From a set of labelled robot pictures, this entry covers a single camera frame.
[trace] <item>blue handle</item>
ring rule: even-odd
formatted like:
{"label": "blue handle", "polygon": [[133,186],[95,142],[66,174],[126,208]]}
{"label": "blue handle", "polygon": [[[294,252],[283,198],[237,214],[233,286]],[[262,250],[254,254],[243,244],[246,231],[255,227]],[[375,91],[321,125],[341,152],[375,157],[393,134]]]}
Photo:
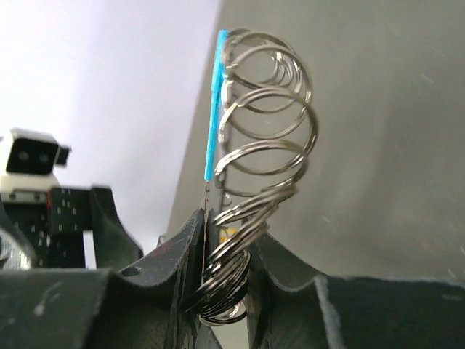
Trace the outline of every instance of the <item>blue handle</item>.
{"label": "blue handle", "polygon": [[210,124],[209,135],[206,143],[205,172],[203,178],[209,181],[213,177],[213,168],[215,161],[215,150],[217,147],[217,133],[219,120],[219,107],[221,86],[223,84],[224,67],[221,61],[221,51],[227,37],[226,30],[220,30],[217,37],[217,47],[215,49],[215,59],[213,63],[213,74],[211,77],[211,105],[210,105]]}

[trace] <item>gray surface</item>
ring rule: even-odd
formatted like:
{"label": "gray surface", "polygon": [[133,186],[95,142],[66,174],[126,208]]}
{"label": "gray surface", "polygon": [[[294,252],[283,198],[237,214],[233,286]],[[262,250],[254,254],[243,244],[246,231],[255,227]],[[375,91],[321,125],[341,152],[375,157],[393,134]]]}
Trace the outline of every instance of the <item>gray surface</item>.
{"label": "gray surface", "polygon": [[[465,277],[463,18],[459,0],[225,2],[222,28],[271,31],[312,71],[320,139],[270,232],[316,268]],[[207,72],[168,234],[202,194],[209,84]],[[235,329],[220,330],[225,348],[246,347]]]}

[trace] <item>yellow object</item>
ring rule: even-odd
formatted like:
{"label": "yellow object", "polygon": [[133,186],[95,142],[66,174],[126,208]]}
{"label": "yellow object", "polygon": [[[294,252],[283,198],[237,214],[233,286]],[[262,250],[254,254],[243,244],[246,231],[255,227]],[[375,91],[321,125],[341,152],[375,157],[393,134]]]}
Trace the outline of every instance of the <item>yellow object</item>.
{"label": "yellow object", "polygon": [[237,231],[236,228],[223,228],[219,232],[219,242],[222,244],[228,238],[230,238],[235,232]]}

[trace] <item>coiled wire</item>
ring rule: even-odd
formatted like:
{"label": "coiled wire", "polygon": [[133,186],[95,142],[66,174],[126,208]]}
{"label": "coiled wire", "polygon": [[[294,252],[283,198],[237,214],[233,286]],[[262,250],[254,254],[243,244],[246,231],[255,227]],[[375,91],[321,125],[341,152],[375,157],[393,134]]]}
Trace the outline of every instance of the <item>coiled wire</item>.
{"label": "coiled wire", "polygon": [[[246,50],[235,54],[238,47],[246,47]],[[238,69],[247,59],[260,52],[267,53],[274,62],[274,70],[268,79],[253,82],[240,75]],[[251,259],[246,248],[268,231],[267,219],[276,212],[278,204],[297,192],[296,184],[307,171],[307,157],[318,136],[318,120],[311,106],[312,80],[305,64],[287,43],[268,33],[236,29],[228,33],[222,50],[222,62],[225,67],[222,86],[225,111],[218,129],[222,157],[214,170],[214,183],[220,190],[219,214],[214,218],[214,224],[221,228],[241,220],[242,226],[208,256],[203,283],[189,300],[188,308],[193,309],[201,321],[209,326],[232,324],[246,316],[243,300],[247,294],[247,272]],[[239,86],[247,88],[247,93],[239,94],[236,89]],[[287,101],[279,107],[259,108],[256,102],[269,97],[281,97]],[[300,104],[302,109],[294,122],[272,135],[247,130],[234,118],[235,112],[241,108],[252,113],[274,114],[295,103]],[[305,120],[308,120],[309,129],[304,145],[283,139]],[[231,150],[233,129],[252,141]],[[238,162],[244,156],[269,150],[290,151],[294,156],[272,170],[253,169]],[[227,187],[229,166],[248,175],[292,174],[259,192],[247,192]],[[243,201],[228,208],[231,196],[242,198]]]}

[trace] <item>white wall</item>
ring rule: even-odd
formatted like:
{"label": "white wall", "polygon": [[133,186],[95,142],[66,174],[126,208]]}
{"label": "white wall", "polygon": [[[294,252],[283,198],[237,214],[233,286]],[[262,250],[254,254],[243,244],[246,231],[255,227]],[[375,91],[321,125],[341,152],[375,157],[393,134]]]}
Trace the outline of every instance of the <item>white wall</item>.
{"label": "white wall", "polygon": [[146,252],[168,225],[218,10],[219,0],[0,3],[0,127],[71,145],[60,182],[111,185]]}

